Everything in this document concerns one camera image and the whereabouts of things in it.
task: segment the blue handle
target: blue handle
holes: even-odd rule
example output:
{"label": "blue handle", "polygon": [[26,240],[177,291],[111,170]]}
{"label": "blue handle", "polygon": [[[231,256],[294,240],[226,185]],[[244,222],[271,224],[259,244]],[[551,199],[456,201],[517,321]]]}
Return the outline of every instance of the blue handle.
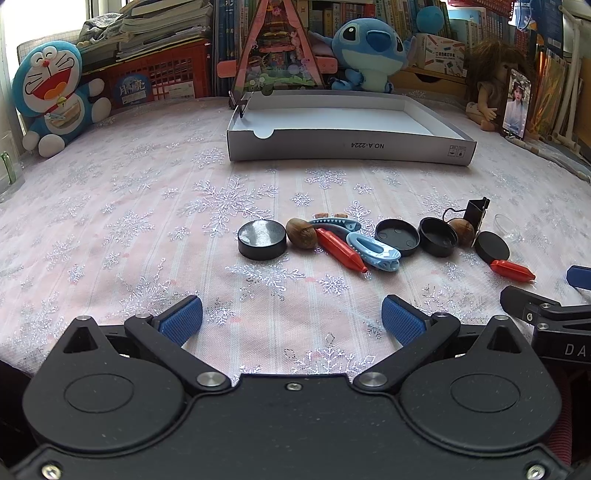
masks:
{"label": "blue handle", "polygon": [[591,268],[573,265],[566,272],[566,281],[571,287],[591,290]]}

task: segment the picture of woman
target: picture of woman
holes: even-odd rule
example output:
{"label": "picture of woman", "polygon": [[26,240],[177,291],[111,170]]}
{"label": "picture of woman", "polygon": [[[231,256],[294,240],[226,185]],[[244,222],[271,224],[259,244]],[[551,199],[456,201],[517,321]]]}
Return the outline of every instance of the picture of woman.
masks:
{"label": "picture of woman", "polygon": [[511,88],[509,89],[505,108],[503,129],[514,134],[516,137],[523,138],[530,100],[530,83],[518,72],[512,70],[509,85]]}

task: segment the bed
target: bed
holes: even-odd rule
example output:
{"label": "bed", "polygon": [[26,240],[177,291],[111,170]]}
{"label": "bed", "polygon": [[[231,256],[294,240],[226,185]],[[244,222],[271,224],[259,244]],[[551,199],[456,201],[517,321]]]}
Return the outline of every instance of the bed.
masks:
{"label": "bed", "polygon": [[75,316],[119,324],[196,293],[204,322],[185,348],[234,381],[241,372],[354,377],[400,347],[380,321],[388,294],[465,323],[501,312],[499,292],[510,282],[471,249],[446,259],[418,252],[397,273],[367,276],[320,249],[290,248],[260,263],[238,252],[243,223],[317,212],[345,212],[372,235],[382,218],[418,225],[486,196],[484,229],[494,231],[497,213],[519,224],[522,238],[509,246],[537,276],[527,288],[588,303],[564,276],[587,264],[591,187],[480,131],[460,109],[434,109],[478,142],[469,167],[230,163],[227,99],[137,106],[47,161],[25,159],[25,184],[0,205],[0,360],[34,374]]}

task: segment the blue gripper pad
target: blue gripper pad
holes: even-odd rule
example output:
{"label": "blue gripper pad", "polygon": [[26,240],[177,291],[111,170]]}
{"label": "blue gripper pad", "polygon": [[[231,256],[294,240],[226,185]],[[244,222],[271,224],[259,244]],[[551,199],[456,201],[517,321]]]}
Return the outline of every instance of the blue gripper pad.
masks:
{"label": "blue gripper pad", "polygon": [[201,328],[203,304],[199,297],[190,295],[155,317],[151,324],[162,335],[178,346],[183,346]]}
{"label": "blue gripper pad", "polygon": [[388,295],[382,302],[382,324],[402,346],[427,331],[431,318],[396,295]]}

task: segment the round black container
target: round black container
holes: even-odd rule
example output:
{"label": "round black container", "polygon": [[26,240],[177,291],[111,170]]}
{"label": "round black container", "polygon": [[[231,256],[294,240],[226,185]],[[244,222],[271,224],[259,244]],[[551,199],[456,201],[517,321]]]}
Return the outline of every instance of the round black container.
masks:
{"label": "round black container", "polygon": [[495,260],[509,260],[509,247],[492,232],[480,232],[474,242],[474,250],[489,265]]}
{"label": "round black container", "polygon": [[439,218],[426,217],[418,226],[421,247],[434,257],[449,257],[457,247],[457,233]]}
{"label": "round black container", "polygon": [[238,230],[238,251],[251,260],[271,260],[286,249],[285,227],[273,220],[254,220]]}
{"label": "round black container", "polygon": [[417,229],[410,223],[397,218],[388,218],[378,223],[375,239],[394,247],[403,257],[416,252],[420,237]]}

